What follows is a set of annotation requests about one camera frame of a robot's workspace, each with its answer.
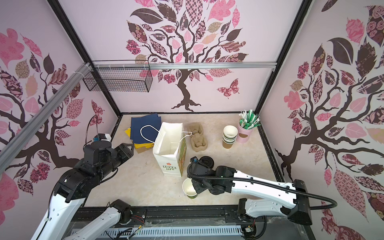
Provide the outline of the black cup lid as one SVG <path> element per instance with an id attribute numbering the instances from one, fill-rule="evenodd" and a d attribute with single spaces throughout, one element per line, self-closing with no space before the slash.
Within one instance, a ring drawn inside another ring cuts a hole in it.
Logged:
<path id="1" fill-rule="evenodd" d="M 200 163 L 209 169 L 214 167 L 214 160 L 209 156 L 203 156 L 199 159 Z"/>

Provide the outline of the white illustrated paper bag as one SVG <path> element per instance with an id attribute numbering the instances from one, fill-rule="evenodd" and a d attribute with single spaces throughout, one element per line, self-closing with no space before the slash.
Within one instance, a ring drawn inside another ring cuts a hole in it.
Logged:
<path id="1" fill-rule="evenodd" d="M 182 177 L 186 158 L 186 138 L 192 132 L 184 130 L 182 123 L 163 122 L 156 140 L 153 142 L 153 155 L 163 174 Z"/>

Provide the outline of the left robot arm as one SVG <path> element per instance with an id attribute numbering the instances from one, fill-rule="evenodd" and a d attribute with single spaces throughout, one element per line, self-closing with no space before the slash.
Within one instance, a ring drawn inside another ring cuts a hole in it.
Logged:
<path id="1" fill-rule="evenodd" d="M 65 172 L 56 183 L 49 207 L 36 229 L 34 240 L 61 240 L 75 213 L 92 189 L 108 180 L 119 166 L 134 155 L 133 144 L 112 147 L 110 141 L 96 141 L 84 147 L 84 158 Z M 98 217 L 67 237 L 68 240 L 95 240 L 116 224 L 131 222 L 131 206 L 122 200 L 112 202 Z"/>

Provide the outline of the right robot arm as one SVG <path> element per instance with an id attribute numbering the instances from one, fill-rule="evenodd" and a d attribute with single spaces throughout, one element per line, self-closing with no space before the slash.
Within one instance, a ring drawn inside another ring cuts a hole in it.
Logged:
<path id="1" fill-rule="evenodd" d="M 286 217 L 295 224 L 310 226 L 313 223 L 312 211 L 332 209 L 338 205 L 333 199 L 309 193 L 302 180 L 274 182 L 227 166 L 215 168 L 213 159 L 208 156 L 193 157 L 187 175 L 197 194 L 207 190 L 216 196 L 224 193 L 253 196 L 253 200 L 239 200 L 238 215 L 249 218 Z"/>

